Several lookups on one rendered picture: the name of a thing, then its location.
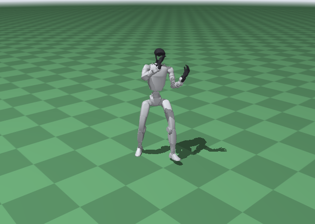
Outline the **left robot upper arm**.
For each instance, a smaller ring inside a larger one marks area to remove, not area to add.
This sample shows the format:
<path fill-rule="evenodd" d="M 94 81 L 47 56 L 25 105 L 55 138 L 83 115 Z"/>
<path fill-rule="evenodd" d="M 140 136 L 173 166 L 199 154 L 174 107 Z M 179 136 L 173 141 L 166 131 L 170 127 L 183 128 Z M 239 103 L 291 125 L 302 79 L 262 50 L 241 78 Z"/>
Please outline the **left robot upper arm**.
<path fill-rule="evenodd" d="M 167 69 L 168 69 L 167 73 L 169 74 L 168 75 L 169 76 L 169 80 L 171 82 L 170 87 L 174 89 L 174 88 L 176 88 L 174 86 L 174 84 L 175 84 L 174 69 L 172 67 L 170 67 L 170 66 L 167 66 Z"/>

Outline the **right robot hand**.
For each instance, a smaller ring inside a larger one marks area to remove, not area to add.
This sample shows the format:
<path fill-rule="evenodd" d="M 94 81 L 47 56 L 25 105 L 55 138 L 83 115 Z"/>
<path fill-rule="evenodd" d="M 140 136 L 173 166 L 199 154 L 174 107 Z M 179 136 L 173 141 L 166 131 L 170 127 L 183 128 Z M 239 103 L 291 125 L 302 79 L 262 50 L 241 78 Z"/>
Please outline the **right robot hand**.
<path fill-rule="evenodd" d="M 159 58 L 159 60 L 158 60 L 158 62 L 157 62 L 157 65 L 156 65 L 156 67 L 158 66 L 158 69 L 161 69 L 161 62 L 162 62 L 162 59 L 163 59 L 163 57 L 166 57 L 165 55 L 164 56 L 161 56 L 160 58 Z"/>

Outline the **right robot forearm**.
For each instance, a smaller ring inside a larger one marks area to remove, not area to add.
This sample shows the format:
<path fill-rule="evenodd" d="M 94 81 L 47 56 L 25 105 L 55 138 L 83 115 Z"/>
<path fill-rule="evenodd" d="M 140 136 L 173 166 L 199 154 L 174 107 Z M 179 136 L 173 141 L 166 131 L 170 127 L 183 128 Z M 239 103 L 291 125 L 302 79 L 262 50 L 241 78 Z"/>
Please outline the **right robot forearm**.
<path fill-rule="evenodd" d="M 157 72 L 159 72 L 161 69 L 158 69 L 158 66 L 157 67 L 154 67 L 153 69 L 151 69 L 150 71 L 147 71 L 145 73 L 142 74 L 141 77 L 147 75 L 148 77 L 151 77 L 152 75 L 156 74 Z"/>

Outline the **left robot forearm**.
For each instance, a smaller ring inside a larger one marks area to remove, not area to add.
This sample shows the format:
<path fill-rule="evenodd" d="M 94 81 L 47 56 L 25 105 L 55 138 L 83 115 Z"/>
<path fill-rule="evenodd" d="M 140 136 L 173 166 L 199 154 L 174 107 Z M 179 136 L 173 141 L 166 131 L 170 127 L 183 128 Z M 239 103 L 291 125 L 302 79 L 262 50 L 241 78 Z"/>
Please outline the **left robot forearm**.
<path fill-rule="evenodd" d="M 179 78 L 179 81 L 174 84 L 174 86 L 175 86 L 176 88 L 179 88 L 179 87 L 181 87 L 181 86 L 183 85 L 184 82 L 181 82 L 181 80 L 182 80 L 182 77 L 180 77 L 180 78 Z"/>

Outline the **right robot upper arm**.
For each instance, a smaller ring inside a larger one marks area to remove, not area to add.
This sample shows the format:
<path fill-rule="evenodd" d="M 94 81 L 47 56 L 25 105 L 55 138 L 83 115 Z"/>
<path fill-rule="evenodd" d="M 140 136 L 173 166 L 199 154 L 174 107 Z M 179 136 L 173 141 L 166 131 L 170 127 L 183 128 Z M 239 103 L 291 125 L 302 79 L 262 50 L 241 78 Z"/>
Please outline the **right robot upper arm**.
<path fill-rule="evenodd" d="M 145 64 L 143 69 L 142 69 L 142 74 L 147 72 L 147 71 L 150 71 L 150 65 L 147 65 Z M 143 80 L 147 81 L 149 79 L 149 77 L 147 75 L 141 77 Z"/>

